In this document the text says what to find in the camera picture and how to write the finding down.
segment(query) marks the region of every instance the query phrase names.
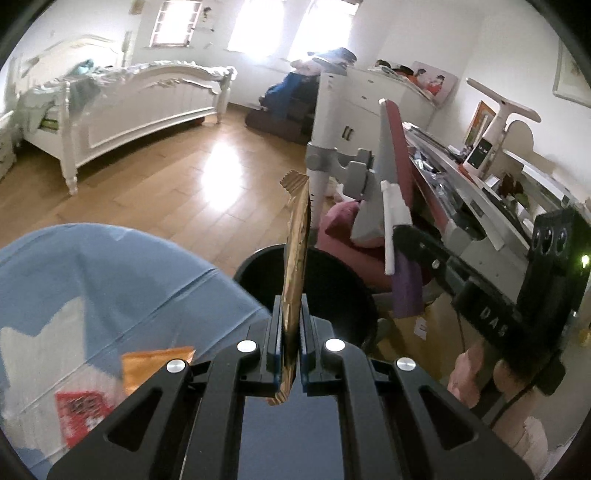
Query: purple cloth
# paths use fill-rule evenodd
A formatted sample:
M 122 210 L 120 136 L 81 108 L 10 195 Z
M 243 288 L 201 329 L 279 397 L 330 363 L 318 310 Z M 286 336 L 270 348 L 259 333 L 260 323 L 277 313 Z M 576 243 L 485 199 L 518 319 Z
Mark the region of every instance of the purple cloth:
M 397 248 L 394 248 L 392 311 L 394 318 L 414 317 L 424 312 L 421 267 L 418 263 L 411 262 Z

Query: silver screw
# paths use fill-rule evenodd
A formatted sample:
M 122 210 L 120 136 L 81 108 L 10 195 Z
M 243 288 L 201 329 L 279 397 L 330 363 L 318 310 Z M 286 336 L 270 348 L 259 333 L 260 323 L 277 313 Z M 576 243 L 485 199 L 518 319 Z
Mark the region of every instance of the silver screw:
M 172 374 L 182 372 L 184 370 L 184 362 L 179 359 L 171 360 L 166 364 L 166 370 L 168 370 Z
M 400 370 L 404 370 L 405 372 L 411 372 L 417 366 L 416 362 L 412 358 L 408 358 L 407 356 L 403 356 L 396 360 L 396 366 Z
M 331 338 L 324 343 L 324 346 L 331 352 L 340 352 L 345 348 L 345 342 L 338 338 Z
M 252 340 L 243 340 L 242 342 L 239 342 L 238 345 L 236 345 L 236 348 L 238 348 L 238 351 L 242 353 L 254 352 L 256 350 L 256 342 Z

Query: nightstand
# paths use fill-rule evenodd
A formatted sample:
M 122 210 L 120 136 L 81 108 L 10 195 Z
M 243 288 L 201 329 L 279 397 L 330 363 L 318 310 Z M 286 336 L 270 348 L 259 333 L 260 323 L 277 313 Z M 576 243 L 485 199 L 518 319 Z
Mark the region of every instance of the nightstand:
M 8 112 L 0 117 L 0 180 L 17 159 L 12 148 L 12 114 Z

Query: bed headboard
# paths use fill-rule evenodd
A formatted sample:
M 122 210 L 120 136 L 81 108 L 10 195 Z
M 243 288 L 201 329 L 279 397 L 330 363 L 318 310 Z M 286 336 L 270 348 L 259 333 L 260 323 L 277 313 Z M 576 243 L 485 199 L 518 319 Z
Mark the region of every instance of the bed headboard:
M 30 59 L 18 59 L 11 64 L 14 93 L 19 94 L 35 85 L 64 76 L 87 59 L 93 59 L 95 66 L 121 66 L 121 42 L 84 35 L 58 42 Z

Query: black cable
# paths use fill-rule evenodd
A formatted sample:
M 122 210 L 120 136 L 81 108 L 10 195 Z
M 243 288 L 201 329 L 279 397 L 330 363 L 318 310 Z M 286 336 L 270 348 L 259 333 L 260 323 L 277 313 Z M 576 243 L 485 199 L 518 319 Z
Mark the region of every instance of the black cable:
M 548 368 L 548 366 L 554 361 L 554 359 L 560 355 L 560 351 L 556 352 L 554 355 L 552 355 L 550 357 L 550 359 L 548 360 L 548 362 L 544 365 L 544 367 L 534 376 L 534 378 L 531 380 L 530 383 L 528 383 L 524 388 L 522 388 L 519 393 L 513 397 L 512 399 L 510 399 L 505 405 L 503 405 L 503 407 L 499 410 L 499 413 L 497 413 L 495 415 L 495 418 L 492 419 L 492 422 L 489 425 L 489 428 L 492 430 L 494 428 L 494 426 L 497 424 L 497 422 L 501 419 L 501 417 L 505 414 L 505 412 L 507 410 L 509 410 L 513 405 L 515 405 L 515 403 L 517 403 L 517 401 L 523 397 L 523 395 L 525 395 L 527 392 L 529 392 L 534 385 L 537 383 L 537 381 L 540 379 L 540 377 L 542 376 L 542 374 L 544 373 L 544 371 L 546 370 L 546 368 Z
M 460 327 L 460 338 L 462 340 L 462 353 L 466 353 L 466 340 L 464 339 L 464 329 L 462 328 L 462 320 L 460 314 L 456 312 L 457 325 Z

